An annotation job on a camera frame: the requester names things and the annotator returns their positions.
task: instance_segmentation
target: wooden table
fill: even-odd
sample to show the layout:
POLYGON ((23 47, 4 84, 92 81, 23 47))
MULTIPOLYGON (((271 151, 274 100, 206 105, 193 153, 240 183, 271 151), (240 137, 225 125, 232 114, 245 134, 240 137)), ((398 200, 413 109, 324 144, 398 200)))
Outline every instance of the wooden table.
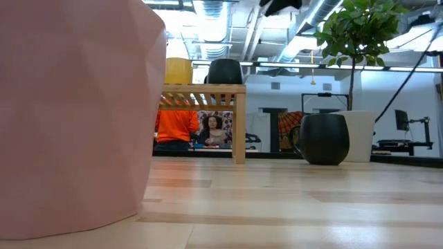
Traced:
POLYGON ((165 84, 161 110, 232 111, 233 158, 243 164, 246 155, 246 86, 232 84, 165 84))

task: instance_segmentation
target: metal pipe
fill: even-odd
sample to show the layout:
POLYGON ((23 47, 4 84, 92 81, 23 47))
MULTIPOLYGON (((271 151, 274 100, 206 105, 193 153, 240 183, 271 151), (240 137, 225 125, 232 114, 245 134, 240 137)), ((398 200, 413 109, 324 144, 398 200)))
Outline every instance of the metal pipe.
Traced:
POLYGON ((251 20, 251 22, 249 24, 248 32, 246 34, 246 39, 244 40, 242 54, 240 56, 240 58, 242 60, 245 59, 246 52, 248 51, 249 44, 251 43, 251 39, 252 39, 252 36, 254 34, 254 30, 255 30, 255 25, 256 25, 257 20, 258 20, 258 15, 260 13, 260 7, 256 6, 253 9, 253 12, 254 12, 254 14, 253 14, 252 20, 251 20))
MULTIPOLYGON (((194 1, 196 14, 201 17, 199 37, 207 42, 224 42, 228 36, 230 4, 224 1, 194 1)), ((220 45, 200 46, 203 59, 218 59, 226 56, 228 47, 220 45)))
POLYGON ((254 36, 254 40, 253 40, 253 43, 252 43, 252 47, 249 50, 249 54, 248 54, 248 58, 247 58, 248 61, 250 61, 252 59, 252 56, 254 56, 254 52, 255 52, 255 49, 257 48, 258 40, 262 36, 263 22, 264 22, 264 18, 260 17, 259 24, 258 24, 258 27, 257 27, 257 31, 255 31, 255 36, 254 36))
POLYGON ((341 5, 343 0, 313 0, 309 4, 309 9, 302 13, 300 19, 295 21, 295 24, 290 28, 292 37, 289 37, 290 42, 288 46, 284 47, 280 53, 275 57, 275 62, 292 62, 295 58, 293 51, 289 51, 290 44, 294 43, 294 38, 296 35, 305 32, 311 28, 315 28, 326 19, 337 7, 341 5))

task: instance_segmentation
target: white planter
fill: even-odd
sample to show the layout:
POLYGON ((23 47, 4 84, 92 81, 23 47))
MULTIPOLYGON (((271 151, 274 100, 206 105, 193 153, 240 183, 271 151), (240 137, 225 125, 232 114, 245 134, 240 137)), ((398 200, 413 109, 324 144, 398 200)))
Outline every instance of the white planter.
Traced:
POLYGON ((344 162, 368 163, 372 151, 375 118, 370 111, 338 111, 345 116, 349 131, 350 148, 344 162))

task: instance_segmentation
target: yellow lamp shade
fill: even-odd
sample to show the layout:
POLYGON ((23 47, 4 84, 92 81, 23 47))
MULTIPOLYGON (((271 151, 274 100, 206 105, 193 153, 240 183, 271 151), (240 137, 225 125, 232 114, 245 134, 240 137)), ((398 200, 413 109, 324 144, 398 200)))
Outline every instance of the yellow lamp shade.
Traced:
POLYGON ((167 58, 165 84, 192 84, 192 62, 183 58, 167 58))

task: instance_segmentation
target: ceiling light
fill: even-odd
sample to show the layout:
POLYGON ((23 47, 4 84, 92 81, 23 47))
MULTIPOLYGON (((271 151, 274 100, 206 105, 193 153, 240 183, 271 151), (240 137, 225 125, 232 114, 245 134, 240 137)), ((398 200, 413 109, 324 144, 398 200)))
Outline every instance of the ceiling light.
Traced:
POLYGON ((365 66, 365 70, 383 70, 382 66, 365 66))
POLYGON ((241 66, 252 66, 252 65, 254 65, 254 63, 253 62, 240 62, 240 65, 241 66))
POLYGON ((390 67, 389 71, 401 71, 401 72, 411 72, 413 68, 401 68, 401 67, 390 67))
POLYGON ((417 72, 443 73, 443 68, 416 68, 417 72))
POLYGON ((327 66, 326 68, 328 68, 328 69, 352 69, 352 66, 350 66, 350 65, 341 65, 341 66, 333 65, 333 66, 327 66))
POLYGON ((197 61, 192 61, 193 65, 210 65, 212 61, 205 61, 205 60, 197 60, 197 61))
MULTIPOLYGON (((173 0, 163 0, 163 1, 158 1, 158 0, 141 0, 143 3, 146 4, 159 4, 159 5, 173 5, 173 6, 179 6, 179 1, 173 1, 173 0)), ((186 7, 192 7, 192 3, 189 1, 186 1, 183 3, 184 6, 186 7)))
POLYGON ((278 68, 318 68, 317 64, 299 64, 299 63, 273 63, 273 62, 260 62, 260 66, 265 67, 278 67, 278 68))

